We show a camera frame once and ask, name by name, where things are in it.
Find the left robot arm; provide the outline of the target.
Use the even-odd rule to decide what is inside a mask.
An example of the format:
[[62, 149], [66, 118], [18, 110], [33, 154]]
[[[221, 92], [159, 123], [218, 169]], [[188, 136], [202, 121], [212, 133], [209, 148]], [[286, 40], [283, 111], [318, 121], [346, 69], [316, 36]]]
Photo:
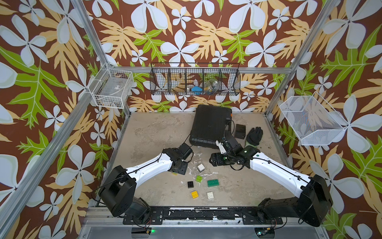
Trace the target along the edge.
[[159, 155], [137, 166], [117, 166], [100, 187], [98, 195], [112, 216], [126, 214], [146, 220], [151, 208], [143, 199], [134, 196], [136, 189], [163, 172], [185, 175], [189, 163], [186, 159], [192, 154], [192, 148], [183, 143], [177, 148], [165, 148]]

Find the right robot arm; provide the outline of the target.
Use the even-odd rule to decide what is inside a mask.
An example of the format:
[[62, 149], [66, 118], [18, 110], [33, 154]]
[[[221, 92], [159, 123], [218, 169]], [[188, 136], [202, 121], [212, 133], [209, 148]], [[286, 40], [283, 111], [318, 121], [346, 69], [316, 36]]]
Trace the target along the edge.
[[216, 140], [219, 153], [210, 157], [212, 166], [241, 165], [260, 172], [289, 190], [293, 197], [264, 199], [257, 206], [257, 220], [264, 224], [277, 218], [297, 218], [299, 222], [319, 227], [333, 206], [325, 179], [296, 172], [271, 159], [252, 146], [242, 145], [230, 134]]

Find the dark green lego brick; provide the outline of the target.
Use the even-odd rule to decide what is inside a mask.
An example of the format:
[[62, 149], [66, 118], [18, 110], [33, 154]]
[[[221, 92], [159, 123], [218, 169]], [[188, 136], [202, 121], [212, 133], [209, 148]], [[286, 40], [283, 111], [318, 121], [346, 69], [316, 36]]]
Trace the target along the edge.
[[216, 186], [219, 186], [219, 180], [218, 179], [208, 180], [207, 184], [208, 184], [208, 187], [216, 187]]

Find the light green lego brick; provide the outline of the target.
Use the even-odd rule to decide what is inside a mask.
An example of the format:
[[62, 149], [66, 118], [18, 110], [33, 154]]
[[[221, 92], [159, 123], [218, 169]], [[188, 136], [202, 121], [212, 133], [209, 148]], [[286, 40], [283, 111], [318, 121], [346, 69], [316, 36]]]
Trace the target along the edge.
[[202, 180], [203, 180], [203, 177], [202, 177], [202, 176], [198, 175], [198, 176], [196, 177], [196, 182], [201, 183]]

